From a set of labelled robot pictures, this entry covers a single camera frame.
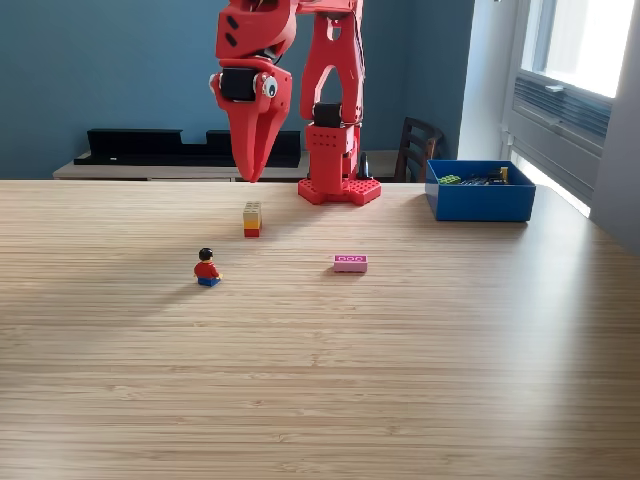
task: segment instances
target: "red robot arm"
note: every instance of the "red robot arm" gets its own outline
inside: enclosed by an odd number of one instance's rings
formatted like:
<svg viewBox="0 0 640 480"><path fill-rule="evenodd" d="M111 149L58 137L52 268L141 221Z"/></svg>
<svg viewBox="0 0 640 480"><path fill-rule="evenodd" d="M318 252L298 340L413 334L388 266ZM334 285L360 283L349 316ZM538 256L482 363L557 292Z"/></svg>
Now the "red robot arm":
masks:
<svg viewBox="0 0 640 480"><path fill-rule="evenodd" d="M230 0L218 22L216 56L222 72L211 78L218 105L229 116L233 156L242 176L257 182L291 106L291 74L274 64L296 35L296 14L315 14L309 60L302 77L300 113L311 156L310 178L298 191L312 203L380 196L366 157L357 171L362 122L364 54L360 24L364 0ZM324 83L336 68L343 101L324 104Z"/></svg>

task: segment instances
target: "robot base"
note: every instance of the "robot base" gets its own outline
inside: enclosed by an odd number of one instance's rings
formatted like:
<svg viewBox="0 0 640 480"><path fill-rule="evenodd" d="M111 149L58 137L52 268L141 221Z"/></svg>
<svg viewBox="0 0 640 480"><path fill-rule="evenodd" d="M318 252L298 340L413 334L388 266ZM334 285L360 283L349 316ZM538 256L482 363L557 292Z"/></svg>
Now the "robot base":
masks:
<svg viewBox="0 0 640 480"><path fill-rule="evenodd" d="M323 203L348 203L359 207L375 200L382 194L382 185L377 180L346 180L342 195L330 195L318 192L311 180L302 180L298 183L298 195L314 205Z"/></svg>

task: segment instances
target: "wooden chair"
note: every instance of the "wooden chair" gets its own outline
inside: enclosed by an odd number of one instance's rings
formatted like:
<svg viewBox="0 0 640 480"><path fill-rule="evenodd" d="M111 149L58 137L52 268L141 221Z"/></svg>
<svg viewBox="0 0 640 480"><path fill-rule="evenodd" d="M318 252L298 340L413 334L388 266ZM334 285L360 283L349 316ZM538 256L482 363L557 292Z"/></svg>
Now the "wooden chair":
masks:
<svg viewBox="0 0 640 480"><path fill-rule="evenodd" d="M440 156L440 143L444 135L438 128L415 118L407 117L402 129L402 140L396 163L395 181L407 183L407 167L411 183L424 183L427 177L427 160Z"/></svg>

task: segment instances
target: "pink lego brick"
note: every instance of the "pink lego brick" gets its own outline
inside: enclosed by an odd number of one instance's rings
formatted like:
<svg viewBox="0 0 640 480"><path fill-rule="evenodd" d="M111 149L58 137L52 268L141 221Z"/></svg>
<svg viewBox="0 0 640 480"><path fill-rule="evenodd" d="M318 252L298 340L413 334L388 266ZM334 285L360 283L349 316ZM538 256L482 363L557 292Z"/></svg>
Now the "pink lego brick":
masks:
<svg viewBox="0 0 640 480"><path fill-rule="evenodd" d="M337 273L366 273L369 258L366 255L336 255L333 271Z"/></svg>

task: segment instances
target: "window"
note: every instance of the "window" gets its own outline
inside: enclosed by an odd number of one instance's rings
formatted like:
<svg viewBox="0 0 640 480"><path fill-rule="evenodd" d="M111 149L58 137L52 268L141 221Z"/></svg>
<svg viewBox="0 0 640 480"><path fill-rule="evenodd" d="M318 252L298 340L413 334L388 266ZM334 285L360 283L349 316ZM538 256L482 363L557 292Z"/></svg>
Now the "window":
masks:
<svg viewBox="0 0 640 480"><path fill-rule="evenodd" d="M519 0L502 157L524 152L587 206L638 4Z"/></svg>
<svg viewBox="0 0 640 480"><path fill-rule="evenodd" d="M532 0L524 70L614 98L634 0Z"/></svg>

